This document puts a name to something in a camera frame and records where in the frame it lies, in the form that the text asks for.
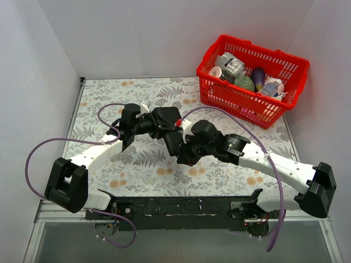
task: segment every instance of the eggplant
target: eggplant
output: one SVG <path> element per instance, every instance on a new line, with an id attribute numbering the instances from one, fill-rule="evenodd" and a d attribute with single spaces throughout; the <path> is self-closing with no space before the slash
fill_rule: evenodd
<path id="1" fill-rule="evenodd" d="M 264 86 L 265 71 L 261 67 L 255 67 L 251 72 L 251 80 L 255 90 L 259 91 Z"/>

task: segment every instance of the red plastic basket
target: red plastic basket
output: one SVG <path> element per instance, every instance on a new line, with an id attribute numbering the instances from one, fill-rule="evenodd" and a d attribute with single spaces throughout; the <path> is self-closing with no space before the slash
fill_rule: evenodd
<path id="1" fill-rule="evenodd" d="M 255 67 L 262 67 L 269 77 L 279 78 L 287 92 L 283 101 L 260 93 L 250 92 L 238 86 L 210 76 L 217 55 L 230 52 L 245 63 L 250 75 Z M 284 112 L 295 107 L 307 78 L 309 62 L 306 59 L 269 50 L 251 44 L 250 41 L 221 35 L 203 57 L 196 70 L 200 80 L 200 98 L 204 104 L 219 107 L 230 114 L 268 129 Z"/>

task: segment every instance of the gray wall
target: gray wall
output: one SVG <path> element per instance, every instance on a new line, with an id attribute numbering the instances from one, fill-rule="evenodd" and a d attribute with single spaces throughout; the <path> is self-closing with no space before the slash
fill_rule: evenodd
<path id="1" fill-rule="evenodd" d="M 79 78 L 35 0 L 1 1 L 0 68 L 0 261 L 22 262 L 39 204 L 25 160 L 40 141 L 66 136 Z M 51 144 L 34 158 L 40 192 L 61 150 Z"/>
<path id="2" fill-rule="evenodd" d="M 80 77 L 194 76 L 226 33 L 287 50 L 313 0 L 38 0 Z"/>
<path id="3" fill-rule="evenodd" d="M 345 262 L 351 262 L 351 19 L 349 0 L 316 0 L 291 53 L 311 62 L 297 107 L 288 114 L 302 161 L 329 163 L 337 182 L 332 228 Z"/>

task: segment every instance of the flower pattern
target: flower pattern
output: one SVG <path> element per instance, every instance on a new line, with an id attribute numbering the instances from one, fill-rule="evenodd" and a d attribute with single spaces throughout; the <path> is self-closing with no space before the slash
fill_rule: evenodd
<path id="1" fill-rule="evenodd" d="M 148 78 L 87 80 L 73 125 L 71 138 L 97 141 L 108 130 L 97 118 L 98 110 L 112 102 L 139 103 L 152 101 L 151 109 L 160 106 L 177 107 L 181 115 L 202 105 L 199 79 Z M 112 123 L 119 118 L 122 106 L 106 108 L 101 116 Z M 223 134 L 236 133 L 249 137 L 228 116 L 212 109 L 203 109 L 189 116 L 193 123 L 207 119 Z M 295 153 L 283 118 L 268 130 L 240 120 L 249 127 L 267 149 L 290 159 Z M 69 142 L 65 158 L 70 158 L 90 147 Z M 256 188 L 278 188 L 276 180 L 259 171 L 222 163 L 214 157 L 203 157 L 193 167 L 177 164 L 170 157 L 164 141 L 148 135 L 135 138 L 124 152 L 113 156 L 94 174 L 89 185 L 115 196 L 219 196 L 250 195 Z"/>

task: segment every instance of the table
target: table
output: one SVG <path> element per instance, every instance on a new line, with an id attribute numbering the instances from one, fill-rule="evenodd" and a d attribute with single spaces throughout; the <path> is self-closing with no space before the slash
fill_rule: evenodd
<path id="1" fill-rule="evenodd" d="M 143 100 L 152 102 L 150 109 L 175 106 L 179 108 L 181 115 L 203 105 L 197 77 L 87 80 L 70 137 L 99 140 L 108 130 L 97 118 L 97 111 L 103 105 L 112 102 L 139 103 Z M 112 123 L 120 116 L 121 111 L 122 106 L 112 106 L 105 109 L 102 117 Z M 194 123 L 200 119 L 212 122 L 223 134 L 237 133 L 249 137 L 235 122 L 219 111 L 199 110 L 191 114 L 188 120 Z M 283 118 L 268 130 L 242 120 L 241 122 L 263 141 L 267 149 L 296 159 Z M 64 157 L 70 158 L 88 147 L 86 144 L 69 142 Z M 270 176 L 222 163 L 210 156 L 203 157 L 193 167 L 177 164 L 176 157 L 168 155 L 163 139 L 153 140 L 147 134 L 137 136 L 128 149 L 112 157 L 90 175 L 89 185 L 115 196 L 250 195 L 256 188 L 278 188 L 276 180 Z"/>

